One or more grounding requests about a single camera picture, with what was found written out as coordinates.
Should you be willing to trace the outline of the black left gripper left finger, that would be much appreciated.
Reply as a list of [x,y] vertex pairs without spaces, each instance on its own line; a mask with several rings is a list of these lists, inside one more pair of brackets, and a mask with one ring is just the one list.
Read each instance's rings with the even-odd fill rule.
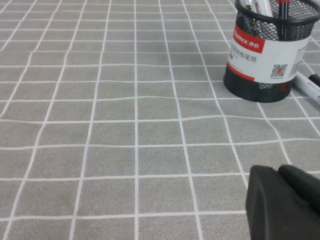
[[275,170],[254,165],[245,201],[252,240],[318,240],[320,215]]

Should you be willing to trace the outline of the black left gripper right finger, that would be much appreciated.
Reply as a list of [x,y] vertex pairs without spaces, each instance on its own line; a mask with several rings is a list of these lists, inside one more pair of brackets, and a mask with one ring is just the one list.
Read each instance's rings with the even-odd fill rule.
[[277,172],[292,189],[320,214],[320,180],[293,165],[281,165]]

